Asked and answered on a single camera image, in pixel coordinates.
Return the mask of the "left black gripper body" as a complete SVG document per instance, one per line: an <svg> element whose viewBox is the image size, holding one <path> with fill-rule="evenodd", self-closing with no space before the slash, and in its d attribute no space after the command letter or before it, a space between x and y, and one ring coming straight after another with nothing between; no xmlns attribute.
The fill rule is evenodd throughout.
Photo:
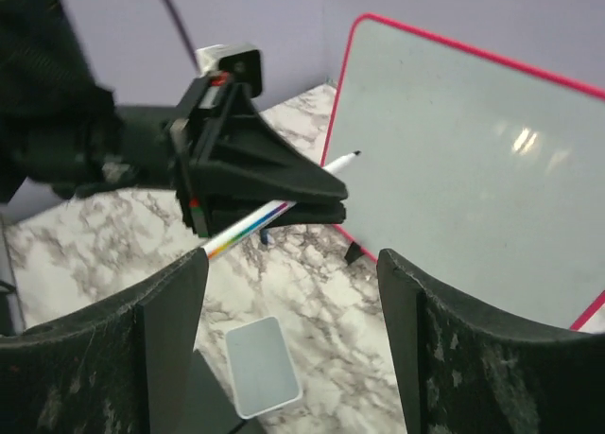
<svg viewBox="0 0 605 434"><path fill-rule="evenodd" d="M217 234L212 208L218 195L210 192L210 182L219 177L210 175L210 160L236 97L245 91L231 73L214 72L192 81L174 107L120 106L125 171L117 184L173 190L185 226L201 237Z"/></svg>

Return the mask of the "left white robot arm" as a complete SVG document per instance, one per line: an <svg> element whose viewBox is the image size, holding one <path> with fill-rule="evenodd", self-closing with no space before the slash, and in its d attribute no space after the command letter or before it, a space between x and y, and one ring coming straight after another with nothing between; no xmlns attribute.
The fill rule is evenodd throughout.
<svg viewBox="0 0 605 434"><path fill-rule="evenodd" d="M61 0L1 0L1 200L25 180L65 200L169 190L202 237L272 200L293 204L279 226L343 222L345 184L254 106L261 52L218 45L201 63L176 105L118 105L96 82Z"/></svg>

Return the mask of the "pink framed whiteboard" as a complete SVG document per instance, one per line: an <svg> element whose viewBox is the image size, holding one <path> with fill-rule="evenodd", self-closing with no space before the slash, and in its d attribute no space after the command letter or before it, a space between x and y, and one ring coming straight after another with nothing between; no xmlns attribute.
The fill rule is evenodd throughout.
<svg viewBox="0 0 605 434"><path fill-rule="evenodd" d="M351 28L322 158L342 232L517 316L604 304L604 93L375 14Z"/></svg>

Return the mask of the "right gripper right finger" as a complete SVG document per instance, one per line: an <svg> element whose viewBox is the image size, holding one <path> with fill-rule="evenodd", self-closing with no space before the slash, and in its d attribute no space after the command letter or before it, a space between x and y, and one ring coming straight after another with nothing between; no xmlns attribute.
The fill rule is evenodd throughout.
<svg viewBox="0 0 605 434"><path fill-rule="evenodd" d="M377 277L410 433L600 433L604 337L530 321L384 249Z"/></svg>

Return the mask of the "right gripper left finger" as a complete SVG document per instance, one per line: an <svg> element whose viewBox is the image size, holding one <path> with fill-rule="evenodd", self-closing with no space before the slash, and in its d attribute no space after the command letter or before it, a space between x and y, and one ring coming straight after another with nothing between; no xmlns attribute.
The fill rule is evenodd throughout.
<svg viewBox="0 0 605 434"><path fill-rule="evenodd" d="M209 262L193 250L70 315L1 340L4 433L172 433Z"/></svg>

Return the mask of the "white whiteboard marker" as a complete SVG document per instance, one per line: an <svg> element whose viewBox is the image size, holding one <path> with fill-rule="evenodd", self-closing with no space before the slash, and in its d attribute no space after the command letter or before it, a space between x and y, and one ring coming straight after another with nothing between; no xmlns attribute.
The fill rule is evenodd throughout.
<svg viewBox="0 0 605 434"><path fill-rule="evenodd" d="M355 150L336 158L325 166L318 165L316 162L308 159L305 155L303 155L303 158L313 167L317 167L321 173L334 176L341 169L354 161L360 154L360 150ZM253 210L245 217L237 220L220 233L209 238L201 248L204 250L209 260L217 258L253 233L266 229L271 222L283 216L297 204L298 202L293 200L271 200Z"/></svg>

